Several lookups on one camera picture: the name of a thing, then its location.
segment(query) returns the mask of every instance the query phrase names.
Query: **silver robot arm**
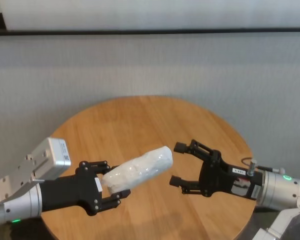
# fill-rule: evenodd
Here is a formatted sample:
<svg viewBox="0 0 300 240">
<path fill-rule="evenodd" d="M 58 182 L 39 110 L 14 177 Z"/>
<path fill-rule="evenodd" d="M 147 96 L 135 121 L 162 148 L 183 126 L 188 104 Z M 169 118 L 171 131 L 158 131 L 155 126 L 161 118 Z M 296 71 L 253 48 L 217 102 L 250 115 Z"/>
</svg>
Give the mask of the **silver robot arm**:
<svg viewBox="0 0 300 240">
<path fill-rule="evenodd" d="M 26 194 L 0 204 L 0 225 L 39 217 L 41 212 L 42 197 L 37 184 Z"/>
<path fill-rule="evenodd" d="M 300 217 L 300 179 L 269 171 L 257 202 L 260 207 L 281 211 L 271 227 L 259 229 L 253 240 L 279 240 L 293 219 Z"/>
<path fill-rule="evenodd" d="M 40 185 L 58 178 L 71 165 L 65 140 L 46 138 L 11 174 L 0 179 L 0 224 L 38 217 Z"/>
<path fill-rule="evenodd" d="M 177 142 L 174 151 L 194 155 L 203 161 L 198 181 L 171 177 L 170 185 L 181 187 L 183 194 L 209 198 L 215 192 L 224 192 L 256 200 L 260 207 L 281 211 L 272 226 L 260 229 L 253 240 L 279 240 L 287 227 L 291 227 L 291 222 L 300 217 L 300 179 L 283 175 L 283 168 L 259 166 L 253 159 L 248 169 L 230 165 L 222 159 L 220 151 L 194 139 L 189 145 Z"/>
</svg>

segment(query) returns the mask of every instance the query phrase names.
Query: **white plastic wrap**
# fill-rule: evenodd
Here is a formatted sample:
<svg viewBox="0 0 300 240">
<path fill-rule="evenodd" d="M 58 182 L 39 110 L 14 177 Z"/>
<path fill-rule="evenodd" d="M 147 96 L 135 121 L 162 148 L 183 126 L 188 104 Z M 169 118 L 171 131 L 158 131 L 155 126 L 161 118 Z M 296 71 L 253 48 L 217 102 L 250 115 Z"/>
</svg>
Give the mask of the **white plastic wrap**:
<svg viewBox="0 0 300 240">
<path fill-rule="evenodd" d="M 111 194 L 132 189 L 169 169 L 172 164 L 172 152 L 167 146 L 163 146 L 106 173 L 102 178 L 102 184 L 108 187 Z"/>
</svg>

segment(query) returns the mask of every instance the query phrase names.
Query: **gray wall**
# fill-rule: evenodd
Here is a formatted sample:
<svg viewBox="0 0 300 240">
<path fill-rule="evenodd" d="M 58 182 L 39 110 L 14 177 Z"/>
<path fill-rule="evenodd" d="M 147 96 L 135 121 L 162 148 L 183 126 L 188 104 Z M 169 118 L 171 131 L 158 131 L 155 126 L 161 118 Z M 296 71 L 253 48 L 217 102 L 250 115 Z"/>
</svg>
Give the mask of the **gray wall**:
<svg viewBox="0 0 300 240">
<path fill-rule="evenodd" d="M 300 178 L 300 33 L 0 37 L 0 177 L 100 101 L 181 97 Z"/>
</svg>

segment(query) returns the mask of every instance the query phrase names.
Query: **metal bracket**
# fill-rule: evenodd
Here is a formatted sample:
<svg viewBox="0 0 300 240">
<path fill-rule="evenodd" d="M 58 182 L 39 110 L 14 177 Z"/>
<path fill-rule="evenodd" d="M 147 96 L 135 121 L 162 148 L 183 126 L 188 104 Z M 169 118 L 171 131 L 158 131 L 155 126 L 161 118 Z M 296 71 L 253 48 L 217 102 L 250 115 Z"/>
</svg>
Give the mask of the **metal bracket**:
<svg viewBox="0 0 300 240">
<path fill-rule="evenodd" d="M 70 165 L 65 140 L 46 138 L 17 169 L 0 179 L 0 204 L 23 196 L 38 183 L 58 178 Z"/>
</svg>

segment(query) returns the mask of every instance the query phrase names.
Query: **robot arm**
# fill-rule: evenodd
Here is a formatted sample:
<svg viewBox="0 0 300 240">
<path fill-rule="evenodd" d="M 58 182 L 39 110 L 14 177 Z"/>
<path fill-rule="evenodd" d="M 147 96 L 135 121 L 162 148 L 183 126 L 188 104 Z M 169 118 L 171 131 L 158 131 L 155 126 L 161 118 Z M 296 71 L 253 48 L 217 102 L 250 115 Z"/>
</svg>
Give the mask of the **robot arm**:
<svg viewBox="0 0 300 240">
<path fill-rule="evenodd" d="M 172 164 L 172 152 L 164 146 L 119 166 L 82 161 L 74 175 L 58 177 L 71 165 L 67 145 L 63 139 L 47 138 L 12 174 L 0 179 L 0 224 L 70 206 L 80 206 L 94 216 L 116 208 L 130 195 L 131 188 Z M 98 174 L 104 175 L 109 197 L 102 198 Z"/>
<path fill-rule="evenodd" d="M 249 169 L 227 164 L 219 151 L 195 140 L 189 146 L 177 142 L 174 151 L 203 160 L 199 181 L 171 177 L 170 185 L 181 187 L 183 194 L 211 197 L 215 192 L 225 192 L 256 200 L 260 207 L 281 211 L 272 226 L 260 229 L 253 240 L 279 240 L 293 220 L 300 217 L 300 179 L 267 170 L 255 171 L 256 161 L 251 161 Z"/>
<path fill-rule="evenodd" d="M 71 165 L 66 142 L 47 138 L 10 175 L 0 179 L 0 224 L 38 217 L 42 212 L 80 206 L 89 216 L 116 208 L 131 192 L 102 198 L 97 174 L 115 167 L 82 161 L 75 175 L 58 177 Z"/>
</svg>

